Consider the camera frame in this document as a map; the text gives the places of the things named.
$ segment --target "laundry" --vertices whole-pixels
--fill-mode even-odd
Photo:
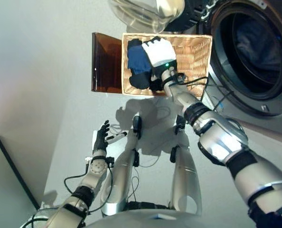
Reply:
[[[132,76],[129,82],[138,89],[151,89],[153,91],[163,90],[161,87],[162,80],[155,79],[152,81],[151,64],[147,54],[142,48],[142,41],[133,39],[128,42],[127,46],[128,68]]]

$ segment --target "woven basket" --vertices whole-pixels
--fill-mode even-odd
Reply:
[[[128,41],[138,38],[147,41],[157,36],[157,34],[145,33],[124,33],[122,38],[122,94],[124,95],[164,95],[164,92],[154,92],[150,89],[137,89],[133,87],[129,78],[131,71],[127,68],[127,46]],[[200,77],[208,76],[208,66],[211,58],[212,36],[207,35],[166,35],[159,34],[159,37],[169,40],[175,50],[177,58],[178,72],[185,73],[187,79],[192,81]],[[206,83],[206,79],[197,83]],[[204,91],[204,85],[189,86],[189,90],[198,98]]]

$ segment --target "washing machine drum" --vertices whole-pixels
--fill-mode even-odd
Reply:
[[[213,80],[256,116],[282,114],[282,0],[219,0],[199,32],[213,36]]]

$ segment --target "robot forearm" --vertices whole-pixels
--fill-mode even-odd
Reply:
[[[248,138],[239,129],[196,99],[185,85],[171,80],[173,67],[164,71],[164,91],[179,106],[199,135],[199,149],[214,164],[226,166],[235,185],[250,207],[249,216],[260,226],[282,220],[282,171],[248,147]]]
[[[108,165],[105,162],[105,157],[106,152],[104,150],[93,152],[89,173],[48,220],[47,228],[78,228],[80,226],[106,177]]]

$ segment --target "robotic hand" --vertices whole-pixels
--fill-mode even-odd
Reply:
[[[176,78],[171,44],[155,37],[143,44],[164,91],[179,106],[199,136],[200,151],[214,164],[226,166],[257,227],[282,227],[282,171],[248,147],[248,138],[218,113],[211,111]]]
[[[109,121],[105,121],[97,131],[93,147],[93,158],[89,173],[82,179],[72,195],[59,207],[57,212],[47,221],[45,227],[49,228],[79,228],[83,227],[89,208],[100,190],[112,159],[106,158],[106,148],[109,144],[123,138],[126,132],[116,136],[107,137]]]

